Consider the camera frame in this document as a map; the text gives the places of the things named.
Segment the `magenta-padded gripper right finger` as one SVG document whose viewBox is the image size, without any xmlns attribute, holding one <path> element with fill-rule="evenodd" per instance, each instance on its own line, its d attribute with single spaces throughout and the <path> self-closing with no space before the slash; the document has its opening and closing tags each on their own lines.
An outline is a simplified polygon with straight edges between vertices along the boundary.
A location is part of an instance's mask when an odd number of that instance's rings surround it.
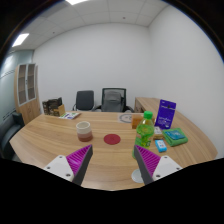
<svg viewBox="0 0 224 224">
<path fill-rule="evenodd" d="M 137 160 L 141 178 L 145 185 L 168 176 L 182 169 L 168 155 L 158 156 L 148 149 L 134 146 L 134 156 Z"/>
</svg>

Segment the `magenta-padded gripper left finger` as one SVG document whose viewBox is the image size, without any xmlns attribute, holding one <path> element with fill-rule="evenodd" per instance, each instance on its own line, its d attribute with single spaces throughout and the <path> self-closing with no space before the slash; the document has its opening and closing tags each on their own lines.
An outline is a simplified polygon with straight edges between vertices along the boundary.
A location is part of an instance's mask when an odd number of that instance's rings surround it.
<svg viewBox="0 0 224 224">
<path fill-rule="evenodd" d="M 92 155 L 93 146 L 87 145 L 68 156 L 57 156 L 44 167 L 44 170 L 76 185 L 81 185 Z"/>
</svg>

